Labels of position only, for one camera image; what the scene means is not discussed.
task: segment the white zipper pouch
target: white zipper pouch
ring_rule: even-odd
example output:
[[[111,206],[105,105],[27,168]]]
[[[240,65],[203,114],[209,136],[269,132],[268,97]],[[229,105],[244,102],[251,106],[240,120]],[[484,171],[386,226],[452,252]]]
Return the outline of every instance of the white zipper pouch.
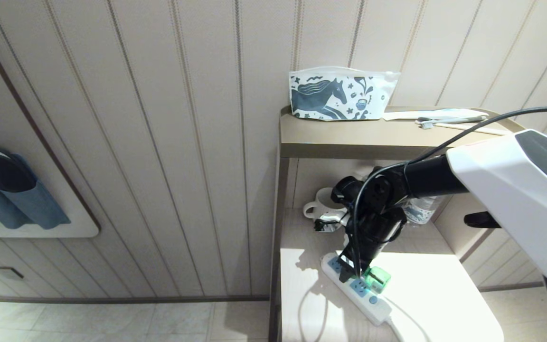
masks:
[[[380,119],[399,77],[340,66],[289,72],[292,114],[322,121]]]

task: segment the black cable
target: black cable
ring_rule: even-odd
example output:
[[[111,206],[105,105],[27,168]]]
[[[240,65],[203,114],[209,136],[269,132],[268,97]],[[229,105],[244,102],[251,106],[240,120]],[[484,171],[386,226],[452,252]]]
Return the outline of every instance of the black cable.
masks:
[[[492,117],[491,119],[482,121],[482,123],[479,123],[477,125],[474,125],[474,126],[468,128],[464,132],[461,132],[460,134],[458,134],[458,135],[454,136],[453,138],[445,141],[444,143],[441,143],[440,145],[434,147],[430,151],[428,151],[424,154],[421,154],[421,156],[418,156],[417,158],[414,158],[412,160],[405,161],[405,162],[399,162],[399,163],[391,165],[391,166],[386,166],[382,169],[378,169],[377,171],[375,171],[374,173],[369,175],[367,180],[364,181],[364,184],[362,184],[362,188],[360,188],[360,191],[358,192],[358,196],[356,196],[356,200],[354,201],[354,210],[353,210],[353,216],[352,216],[352,225],[354,227],[354,234],[352,235],[352,244],[353,244],[353,246],[352,246],[352,257],[354,258],[354,270],[356,270],[356,276],[361,277],[361,275],[362,275],[362,269],[360,268],[360,251],[358,250],[358,204],[360,203],[360,198],[362,197],[362,193],[364,192],[364,189],[367,187],[367,184],[369,184],[369,182],[371,182],[371,180],[376,178],[383,171],[387,171],[389,169],[392,169],[393,167],[404,165],[404,168],[406,169],[406,167],[409,164],[413,164],[415,162],[421,162],[422,160],[425,160],[425,159],[429,158],[430,156],[433,156],[434,154],[436,154],[440,150],[442,150],[445,147],[449,146],[451,143],[454,143],[455,141],[458,141],[459,139],[465,137],[469,133],[474,132],[478,128],[484,127],[486,125],[495,123],[495,122],[503,120],[503,119],[508,119],[508,117],[531,114],[531,113],[542,113],[542,112],[547,112],[547,106],[527,108],[527,109],[524,109],[524,110],[516,110],[516,111],[511,111],[510,113],[506,113],[506,114],[502,114],[502,115]]]

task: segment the white mug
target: white mug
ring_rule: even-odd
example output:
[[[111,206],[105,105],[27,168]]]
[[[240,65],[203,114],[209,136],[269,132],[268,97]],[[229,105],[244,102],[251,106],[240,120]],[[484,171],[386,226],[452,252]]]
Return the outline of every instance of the white mug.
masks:
[[[315,201],[309,202],[303,206],[304,216],[308,219],[313,219],[313,221],[316,221],[324,214],[328,214],[328,216],[340,214],[340,217],[343,217],[347,212],[347,208],[345,208],[343,204],[334,203],[332,199],[330,199],[330,193],[332,193],[332,188],[322,188],[318,190],[315,194]]]

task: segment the striped wallpaper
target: striped wallpaper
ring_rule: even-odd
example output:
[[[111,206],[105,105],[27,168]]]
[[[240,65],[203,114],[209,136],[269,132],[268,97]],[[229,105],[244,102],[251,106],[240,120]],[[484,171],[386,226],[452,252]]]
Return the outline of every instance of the striped wallpaper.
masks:
[[[544,105],[547,0],[0,0],[0,60],[102,225],[0,239],[37,279],[0,296],[261,296],[287,72],[401,71],[393,105]]]

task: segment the white countertop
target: white countertop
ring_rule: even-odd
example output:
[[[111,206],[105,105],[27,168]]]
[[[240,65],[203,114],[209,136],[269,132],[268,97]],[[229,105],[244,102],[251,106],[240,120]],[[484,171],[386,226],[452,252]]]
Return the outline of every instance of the white countertop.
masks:
[[[300,210],[287,209],[280,244],[282,341],[397,341],[375,327],[320,269],[321,256],[343,249],[343,231],[316,233]],[[459,260],[432,224],[405,229],[374,264],[392,278],[392,299],[432,341],[501,342],[493,313]]]

